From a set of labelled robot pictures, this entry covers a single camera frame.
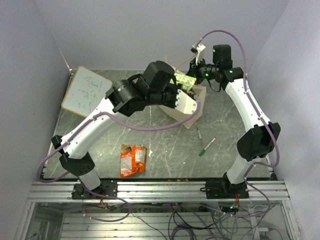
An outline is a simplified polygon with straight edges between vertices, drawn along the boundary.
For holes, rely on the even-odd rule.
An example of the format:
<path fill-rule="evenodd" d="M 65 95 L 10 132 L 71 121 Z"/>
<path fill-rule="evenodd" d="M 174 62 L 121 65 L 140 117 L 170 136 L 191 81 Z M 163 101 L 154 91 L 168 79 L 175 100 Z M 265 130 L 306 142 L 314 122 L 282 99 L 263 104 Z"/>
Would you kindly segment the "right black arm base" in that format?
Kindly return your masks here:
<path fill-rule="evenodd" d="M 226 173 L 222 178 L 210 178 L 200 191 L 206 194 L 207 199 L 249 198 L 247 184 L 245 182 L 231 184 Z"/>

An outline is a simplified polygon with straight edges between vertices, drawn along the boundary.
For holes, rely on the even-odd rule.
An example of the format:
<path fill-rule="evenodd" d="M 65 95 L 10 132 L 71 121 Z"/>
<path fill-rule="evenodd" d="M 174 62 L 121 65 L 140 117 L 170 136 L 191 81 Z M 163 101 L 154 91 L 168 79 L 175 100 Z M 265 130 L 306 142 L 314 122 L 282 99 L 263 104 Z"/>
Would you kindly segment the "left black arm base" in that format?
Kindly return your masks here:
<path fill-rule="evenodd" d="M 102 180 L 100 186 L 91 191 L 99 195 L 116 197 L 118 192 L 118 185 L 114 180 Z M 88 192 L 81 182 L 73 186 L 73 190 L 71 193 L 72 200 L 91 200 L 98 198 L 99 196 Z"/>

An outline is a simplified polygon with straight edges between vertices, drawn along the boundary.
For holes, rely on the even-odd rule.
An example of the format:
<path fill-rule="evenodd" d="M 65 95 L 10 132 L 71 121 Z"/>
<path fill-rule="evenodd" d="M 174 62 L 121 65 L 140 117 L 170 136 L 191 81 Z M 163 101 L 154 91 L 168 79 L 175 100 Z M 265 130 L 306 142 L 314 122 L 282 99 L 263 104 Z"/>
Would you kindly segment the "orange snack bag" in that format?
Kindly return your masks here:
<path fill-rule="evenodd" d="M 146 170 L 147 148 L 145 145 L 121 145 L 120 177 L 126 178 Z"/>

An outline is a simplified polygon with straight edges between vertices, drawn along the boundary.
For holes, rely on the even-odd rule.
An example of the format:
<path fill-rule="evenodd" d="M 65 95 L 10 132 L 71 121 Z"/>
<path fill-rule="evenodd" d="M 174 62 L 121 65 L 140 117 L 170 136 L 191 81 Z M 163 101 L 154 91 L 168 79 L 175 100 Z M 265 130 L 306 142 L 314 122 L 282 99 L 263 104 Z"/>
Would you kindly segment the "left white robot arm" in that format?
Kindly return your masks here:
<path fill-rule="evenodd" d="M 67 135 L 55 135 L 51 139 L 60 153 L 61 166 L 84 184 L 89 198 L 98 198 L 102 186 L 89 154 L 91 146 L 114 122 L 124 122 L 147 106 L 177 107 L 181 92 L 174 69 L 160 60 L 151 62 L 143 73 L 117 81 L 80 125 Z"/>

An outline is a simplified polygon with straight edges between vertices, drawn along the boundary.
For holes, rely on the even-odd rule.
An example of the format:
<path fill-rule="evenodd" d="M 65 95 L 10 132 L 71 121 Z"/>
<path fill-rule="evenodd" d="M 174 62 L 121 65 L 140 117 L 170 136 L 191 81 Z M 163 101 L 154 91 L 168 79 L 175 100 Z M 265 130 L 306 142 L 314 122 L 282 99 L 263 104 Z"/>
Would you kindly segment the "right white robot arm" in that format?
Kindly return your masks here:
<path fill-rule="evenodd" d="M 196 78 L 198 84 L 203 80 L 216 81 L 219 89 L 224 90 L 232 99 L 246 131 L 237 142 L 238 156 L 224 175 L 227 182 L 220 186 L 221 194 L 231 198 L 238 192 L 237 185 L 244 182 L 253 163 L 260 163 L 273 151 L 274 141 L 278 139 L 281 127 L 277 122 L 272 122 L 260 108 L 248 81 L 244 79 L 243 69 L 233 66 L 231 46 L 213 46 L 212 64 L 206 63 L 203 58 L 205 49 L 203 44 L 191 48 L 195 57 L 189 63 L 187 75 Z"/>

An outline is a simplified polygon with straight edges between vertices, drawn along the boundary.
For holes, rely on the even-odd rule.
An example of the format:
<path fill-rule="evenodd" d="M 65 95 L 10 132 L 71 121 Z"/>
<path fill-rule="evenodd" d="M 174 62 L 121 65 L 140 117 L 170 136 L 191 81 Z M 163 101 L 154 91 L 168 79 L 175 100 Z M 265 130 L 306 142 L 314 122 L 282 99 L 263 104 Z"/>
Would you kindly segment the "light green snack packet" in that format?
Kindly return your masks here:
<path fill-rule="evenodd" d="M 184 92 L 189 92 L 194 84 L 196 83 L 196 78 L 187 76 L 185 74 L 175 73 L 176 83 L 182 85 L 182 90 Z"/>

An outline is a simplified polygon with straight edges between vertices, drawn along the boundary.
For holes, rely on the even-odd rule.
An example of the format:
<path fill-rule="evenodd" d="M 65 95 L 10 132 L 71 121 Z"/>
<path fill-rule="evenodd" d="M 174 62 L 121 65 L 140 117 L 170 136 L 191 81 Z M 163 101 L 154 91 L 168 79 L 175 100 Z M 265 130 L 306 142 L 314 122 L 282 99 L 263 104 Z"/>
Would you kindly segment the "beige paper bag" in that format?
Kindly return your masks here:
<path fill-rule="evenodd" d="M 180 71 L 182 65 L 172 66 L 176 82 L 180 84 L 174 107 L 160 105 L 159 108 L 176 121 L 182 121 L 182 125 L 189 129 L 203 114 L 207 90 L 205 86 L 196 83 L 195 77 Z"/>

